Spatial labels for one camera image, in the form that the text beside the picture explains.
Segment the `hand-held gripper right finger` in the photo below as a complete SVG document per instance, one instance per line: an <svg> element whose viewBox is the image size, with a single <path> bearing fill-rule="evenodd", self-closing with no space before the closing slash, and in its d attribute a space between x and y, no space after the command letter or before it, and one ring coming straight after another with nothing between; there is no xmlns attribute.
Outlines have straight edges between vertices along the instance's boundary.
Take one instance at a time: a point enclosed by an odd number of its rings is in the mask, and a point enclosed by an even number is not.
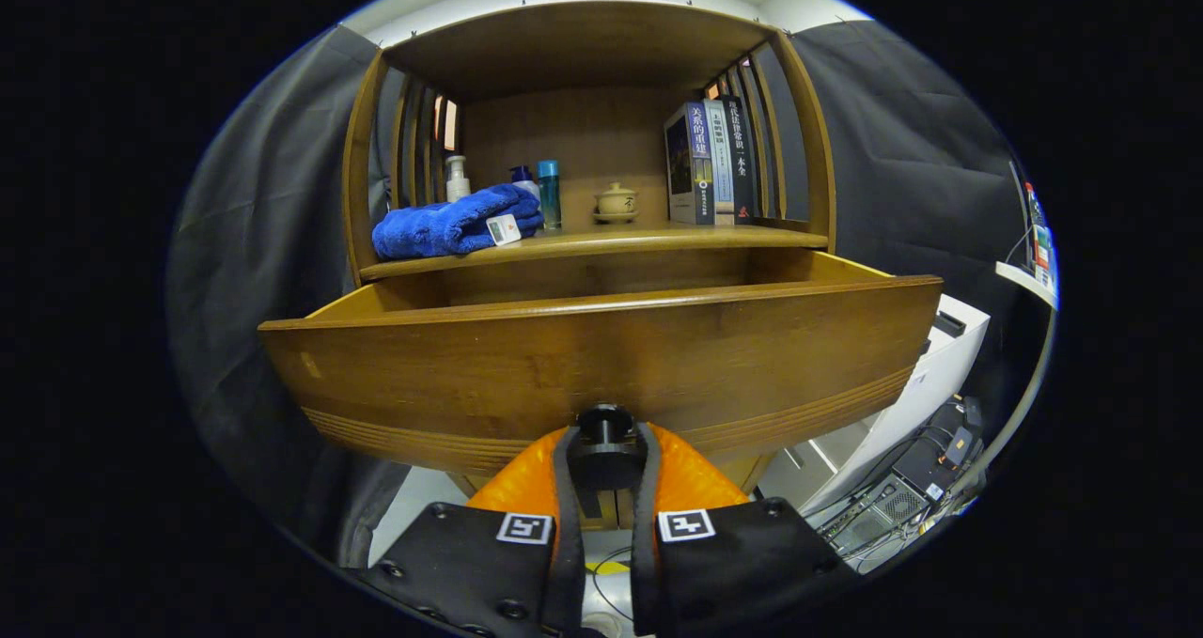
<svg viewBox="0 0 1203 638"><path fill-rule="evenodd" d="M634 630L656 637L788 637L858 574L786 498L752 500L669 429L636 425Z"/></svg>

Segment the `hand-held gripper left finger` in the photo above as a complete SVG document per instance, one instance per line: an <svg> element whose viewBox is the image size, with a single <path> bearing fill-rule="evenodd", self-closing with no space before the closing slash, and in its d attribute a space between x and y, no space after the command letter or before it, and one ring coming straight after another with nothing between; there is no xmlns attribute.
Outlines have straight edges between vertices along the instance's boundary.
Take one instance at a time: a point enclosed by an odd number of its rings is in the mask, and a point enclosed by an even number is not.
<svg viewBox="0 0 1203 638"><path fill-rule="evenodd" d="M583 619L583 532L568 454L533 442L466 506L433 502L352 578L454 637L565 637Z"/></svg>

